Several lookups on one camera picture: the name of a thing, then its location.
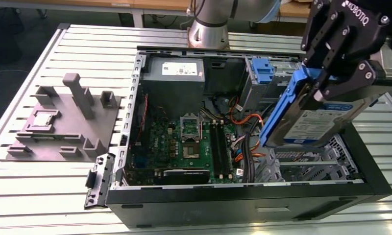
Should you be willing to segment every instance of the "metal bracket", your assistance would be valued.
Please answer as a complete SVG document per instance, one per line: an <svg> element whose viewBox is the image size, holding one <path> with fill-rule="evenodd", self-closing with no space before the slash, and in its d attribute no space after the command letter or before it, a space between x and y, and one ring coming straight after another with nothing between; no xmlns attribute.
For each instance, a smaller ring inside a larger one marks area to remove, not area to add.
<svg viewBox="0 0 392 235"><path fill-rule="evenodd" d="M84 203L84 209L106 208L105 198L109 189L114 155L102 154L97 157L94 168L86 176L85 186L89 188Z"/></svg>
<svg viewBox="0 0 392 235"><path fill-rule="evenodd" d="M388 46L389 41L387 40L379 52L371 55L371 60L377 61L385 71L387 80L392 80L392 50Z"/></svg>
<svg viewBox="0 0 392 235"><path fill-rule="evenodd" d="M186 133L185 130L185 122L194 122L196 131L193 133ZM182 117L180 117L180 136L181 141L184 142L186 139L193 139L196 142L198 142L201 136L200 136L200 118L198 116L193 114L186 114Z"/></svg>

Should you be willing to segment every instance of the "power supply label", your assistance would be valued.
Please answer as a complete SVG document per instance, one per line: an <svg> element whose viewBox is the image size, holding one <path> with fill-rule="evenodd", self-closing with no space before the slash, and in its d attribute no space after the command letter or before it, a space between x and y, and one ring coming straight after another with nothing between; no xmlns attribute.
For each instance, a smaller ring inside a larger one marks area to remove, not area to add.
<svg viewBox="0 0 392 235"><path fill-rule="evenodd" d="M162 63L162 75L197 76L196 63Z"/></svg>
<svg viewBox="0 0 392 235"><path fill-rule="evenodd" d="M313 143L333 127L333 123L353 108L349 104L325 104L323 109L305 110L284 136L286 143Z"/></svg>

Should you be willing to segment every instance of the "aluminum extrusion table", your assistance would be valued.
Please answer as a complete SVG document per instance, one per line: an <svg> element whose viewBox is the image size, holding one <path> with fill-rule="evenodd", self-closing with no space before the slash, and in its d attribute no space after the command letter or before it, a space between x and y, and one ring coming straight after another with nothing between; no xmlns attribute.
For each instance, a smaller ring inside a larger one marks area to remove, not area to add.
<svg viewBox="0 0 392 235"><path fill-rule="evenodd" d="M300 38L229 34L230 49L300 52ZM360 204L320 221L193 226L129 231L109 209L82 210L85 177L94 163L29 163L4 161L36 99L37 86L62 85L62 75L76 72L92 94L112 90L128 103L130 72L137 45L185 47L181 30L70 25L58 29L0 120L0 234L218 234L228 235L392 235L392 196L377 203ZM125 113L120 110L118 118ZM113 130L120 130L121 121ZM392 186L392 98L383 96L355 120L364 143ZM114 133L112 143L117 143Z"/></svg>

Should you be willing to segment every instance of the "sticker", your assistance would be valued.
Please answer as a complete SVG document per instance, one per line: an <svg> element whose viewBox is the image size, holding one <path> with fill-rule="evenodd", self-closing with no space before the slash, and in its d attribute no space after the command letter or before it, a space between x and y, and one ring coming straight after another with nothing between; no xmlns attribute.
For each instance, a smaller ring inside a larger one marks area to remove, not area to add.
<svg viewBox="0 0 392 235"><path fill-rule="evenodd" d="M304 111L284 136L286 143L313 143L333 127L333 121L353 108L349 104L325 104L323 109Z"/></svg>
<svg viewBox="0 0 392 235"><path fill-rule="evenodd" d="M241 107L241 105L236 104L236 105L234 105L234 108L236 108L240 112L242 111L242 107Z"/></svg>
<svg viewBox="0 0 392 235"><path fill-rule="evenodd" d="M237 176L244 176L244 170L242 169L236 169L236 173Z"/></svg>
<svg viewBox="0 0 392 235"><path fill-rule="evenodd" d="M277 87L286 87L288 84L289 84L288 81L281 81L281 82L277 83Z"/></svg>
<svg viewBox="0 0 392 235"><path fill-rule="evenodd" d="M162 75L184 75L197 76L197 64L196 63L162 63Z"/></svg>
<svg viewBox="0 0 392 235"><path fill-rule="evenodd" d="M130 4L125 4L125 3L112 3L112 6L130 6Z"/></svg>

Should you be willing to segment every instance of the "case latch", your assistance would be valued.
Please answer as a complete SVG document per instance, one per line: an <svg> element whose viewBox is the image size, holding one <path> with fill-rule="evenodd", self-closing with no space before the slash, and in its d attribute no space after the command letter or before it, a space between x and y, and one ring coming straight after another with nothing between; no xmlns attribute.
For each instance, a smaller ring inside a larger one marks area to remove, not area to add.
<svg viewBox="0 0 392 235"><path fill-rule="evenodd" d="M114 155L106 153L96 159L93 170L86 176L85 187L89 189L84 203L84 209L106 208L105 198L110 184Z"/></svg>

